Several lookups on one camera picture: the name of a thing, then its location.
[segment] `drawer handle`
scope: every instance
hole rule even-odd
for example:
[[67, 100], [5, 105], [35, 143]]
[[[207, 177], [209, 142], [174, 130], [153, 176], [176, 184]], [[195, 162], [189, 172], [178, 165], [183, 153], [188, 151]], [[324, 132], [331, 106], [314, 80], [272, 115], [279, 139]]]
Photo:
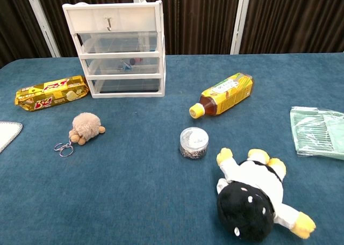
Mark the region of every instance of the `drawer handle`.
[[107, 26], [107, 30], [111, 31], [111, 22], [110, 22], [110, 18], [107, 18], [107, 23], [109, 24], [109, 26]]

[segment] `brown liquid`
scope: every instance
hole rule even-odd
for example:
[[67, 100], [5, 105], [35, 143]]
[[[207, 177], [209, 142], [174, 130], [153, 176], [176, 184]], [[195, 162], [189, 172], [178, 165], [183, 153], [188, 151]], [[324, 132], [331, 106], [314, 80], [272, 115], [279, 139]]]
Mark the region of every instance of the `brown liquid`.
[[199, 99], [199, 103], [203, 105], [205, 114], [216, 115], [217, 105], [212, 98], [201, 96]]

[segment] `blue table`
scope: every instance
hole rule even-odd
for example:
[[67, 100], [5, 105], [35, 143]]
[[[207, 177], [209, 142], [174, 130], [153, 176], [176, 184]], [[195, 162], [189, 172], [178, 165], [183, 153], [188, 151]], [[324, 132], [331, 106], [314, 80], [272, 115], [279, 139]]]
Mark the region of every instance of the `blue table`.
[[[252, 96], [217, 117], [193, 120], [200, 93], [242, 71]], [[344, 54], [168, 56], [163, 98], [80, 100], [37, 112], [14, 106], [19, 88], [82, 75], [77, 58], [26, 59], [0, 70], [0, 120], [24, 128], [0, 154], [0, 244], [246, 244], [225, 232], [216, 209], [222, 147], [237, 162], [265, 149], [287, 166], [284, 202], [317, 224], [307, 244], [344, 240], [344, 162], [296, 155], [292, 106], [344, 111]], [[73, 118], [97, 114], [106, 133], [61, 158]], [[210, 137], [205, 158], [179, 151], [183, 129]], [[263, 244], [304, 244], [275, 226]]]

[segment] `black curtain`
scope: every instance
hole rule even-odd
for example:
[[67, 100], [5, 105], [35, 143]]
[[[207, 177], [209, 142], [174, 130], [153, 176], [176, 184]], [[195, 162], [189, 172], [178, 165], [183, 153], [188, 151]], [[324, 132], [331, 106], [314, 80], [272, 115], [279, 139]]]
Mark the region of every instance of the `black curtain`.
[[28, 0], [0, 0], [0, 68], [23, 58], [50, 57]]
[[62, 57], [77, 56], [73, 40], [69, 33], [65, 14], [62, 10], [64, 3], [75, 4], [86, 2], [88, 4], [97, 3], [124, 3], [133, 0], [40, 0], [50, 28], [53, 32], [56, 44]]
[[240, 53], [344, 51], [344, 0], [250, 0]]
[[167, 54], [229, 54], [238, 2], [162, 0]]

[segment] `black and white plush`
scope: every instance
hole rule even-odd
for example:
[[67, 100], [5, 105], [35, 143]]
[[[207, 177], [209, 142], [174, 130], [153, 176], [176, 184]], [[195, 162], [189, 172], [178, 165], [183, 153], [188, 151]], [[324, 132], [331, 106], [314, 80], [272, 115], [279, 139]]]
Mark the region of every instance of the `black and white plush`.
[[224, 227], [240, 239], [262, 241], [278, 223], [303, 239], [316, 225], [306, 214], [282, 203], [284, 163], [259, 149], [236, 163], [230, 149], [223, 148], [217, 162], [225, 175], [217, 184], [218, 215]]

